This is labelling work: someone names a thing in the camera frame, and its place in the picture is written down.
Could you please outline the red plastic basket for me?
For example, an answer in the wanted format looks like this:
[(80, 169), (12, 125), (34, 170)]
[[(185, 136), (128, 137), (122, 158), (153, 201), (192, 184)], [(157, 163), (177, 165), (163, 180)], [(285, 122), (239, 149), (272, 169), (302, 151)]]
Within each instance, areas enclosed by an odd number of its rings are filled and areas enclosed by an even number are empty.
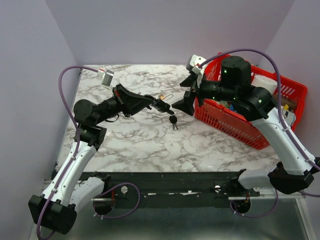
[[(299, 124), (304, 109), (308, 89), (305, 85), (281, 76), (281, 96), (296, 103), (293, 109), (296, 119), (291, 126), (293, 131)], [(204, 100), (199, 106), (198, 100), (194, 101), (194, 116), (197, 120), (237, 139), (238, 141), (256, 149), (262, 150), (270, 144), (251, 123), (238, 113), (220, 105), (212, 99)]]

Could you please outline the white toilet paper roll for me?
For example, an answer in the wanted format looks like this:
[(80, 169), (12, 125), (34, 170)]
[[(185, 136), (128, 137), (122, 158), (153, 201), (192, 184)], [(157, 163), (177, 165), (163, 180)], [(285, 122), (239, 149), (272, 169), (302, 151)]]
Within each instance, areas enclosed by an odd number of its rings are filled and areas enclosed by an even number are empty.
[(255, 87), (264, 88), (264, 89), (268, 90), (270, 92), (270, 94), (273, 95), (278, 87), (278, 82), (272, 78), (267, 77), (267, 76), (257, 74), (254, 76), (254, 78), (251, 82), (251, 85), (255, 86)]

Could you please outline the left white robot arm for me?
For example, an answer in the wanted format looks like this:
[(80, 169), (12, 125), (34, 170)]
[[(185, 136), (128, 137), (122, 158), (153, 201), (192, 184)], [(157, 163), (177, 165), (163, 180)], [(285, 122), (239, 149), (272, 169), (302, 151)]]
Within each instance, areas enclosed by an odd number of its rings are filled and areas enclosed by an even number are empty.
[(112, 89), (110, 98), (99, 104), (87, 99), (76, 102), (70, 113), (76, 133), (67, 159), (42, 194), (33, 195), (28, 202), (38, 239), (44, 239), (41, 227), (48, 228), (53, 233), (67, 234), (73, 227), (78, 212), (92, 198), (104, 198), (110, 194), (111, 185), (105, 177), (89, 177), (86, 183), (75, 188), (85, 167), (104, 141), (107, 130), (98, 125), (109, 122), (110, 118), (119, 113), (129, 118), (145, 108), (173, 114), (171, 106), (160, 98), (131, 92), (121, 84)]

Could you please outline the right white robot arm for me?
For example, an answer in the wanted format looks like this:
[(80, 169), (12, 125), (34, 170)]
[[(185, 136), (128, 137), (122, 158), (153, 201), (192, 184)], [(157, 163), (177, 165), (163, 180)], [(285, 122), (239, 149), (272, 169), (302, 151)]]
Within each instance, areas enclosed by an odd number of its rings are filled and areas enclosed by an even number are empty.
[(266, 138), (279, 157), (275, 167), (243, 170), (230, 183), (230, 191), (241, 196), (248, 189), (274, 187), (283, 194), (308, 188), (313, 175), (320, 170), (320, 160), (299, 141), (282, 117), (281, 107), (264, 87), (251, 84), (251, 64), (240, 56), (227, 56), (221, 61), (221, 79), (206, 79), (204, 66), (208, 60), (193, 54), (186, 65), (190, 75), (180, 83), (189, 90), (172, 107), (190, 116), (194, 101), (205, 99), (231, 102), (234, 110), (250, 122)]

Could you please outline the black padlock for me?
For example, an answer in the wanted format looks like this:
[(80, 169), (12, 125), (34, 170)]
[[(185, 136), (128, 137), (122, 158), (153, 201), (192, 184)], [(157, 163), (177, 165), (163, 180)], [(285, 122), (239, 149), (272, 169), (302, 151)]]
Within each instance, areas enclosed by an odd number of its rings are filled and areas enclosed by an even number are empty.
[(154, 105), (154, 108), (157, 109), (160, 113), (168, 113), (169, 115), (174, 115), (175, 113), (171, 110), (171, 105), (164, 102), (161, 99), (158, 99)]

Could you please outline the white printed bag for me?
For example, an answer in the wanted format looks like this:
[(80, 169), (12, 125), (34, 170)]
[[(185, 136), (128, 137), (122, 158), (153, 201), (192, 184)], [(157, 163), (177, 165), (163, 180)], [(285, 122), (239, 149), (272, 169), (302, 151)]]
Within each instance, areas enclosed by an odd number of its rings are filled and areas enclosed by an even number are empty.
[(293, 130), (293, 125), (297, 119), (295, 113), (293, 111), (290, 111), (289, 106), (285, 104), (284, 106), (281, 106), (281, 114), (287, 125), (290, 126), (290, 128)]

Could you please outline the small brass padlock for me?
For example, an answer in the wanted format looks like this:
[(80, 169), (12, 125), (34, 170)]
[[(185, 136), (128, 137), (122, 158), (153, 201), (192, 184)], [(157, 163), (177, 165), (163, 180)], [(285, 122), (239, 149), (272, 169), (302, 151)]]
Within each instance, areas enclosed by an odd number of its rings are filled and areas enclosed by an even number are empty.
[(164, 95), (164, 94), (160, 94), (159, 96), (158, 96), (158, 98), (160, 99), (160, 100), (170, 100), (170, 99), (172, 99), (174, 97), (174, 95), (171, 93), (171, 94), (168, 94), (168, 95)]

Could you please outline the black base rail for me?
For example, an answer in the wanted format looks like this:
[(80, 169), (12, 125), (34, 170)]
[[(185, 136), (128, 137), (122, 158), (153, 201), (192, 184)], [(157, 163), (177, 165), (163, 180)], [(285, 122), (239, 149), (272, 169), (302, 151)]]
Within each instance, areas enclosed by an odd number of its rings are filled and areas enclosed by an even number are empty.
[(103, 190), (129, 183), (126, 193), (120, 187), (94, 200), (99, 211), (111, 205), (116, 209), (227, 208), (231, 200), (267, 200), (282, 197), (274, 188), (244, 189), (236, 179), (239, 172), (84, 172), (79, 182), (90, 177), (104, 181)]

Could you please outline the brown round container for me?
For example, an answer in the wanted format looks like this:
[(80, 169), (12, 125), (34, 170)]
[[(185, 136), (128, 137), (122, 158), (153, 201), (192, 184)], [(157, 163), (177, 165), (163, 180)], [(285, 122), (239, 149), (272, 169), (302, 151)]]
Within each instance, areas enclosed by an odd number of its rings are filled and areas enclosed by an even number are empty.
[(285, 96), (281, 96), (281, 107), (286, 111), (293, 112), (297, 108), (298, 104)]

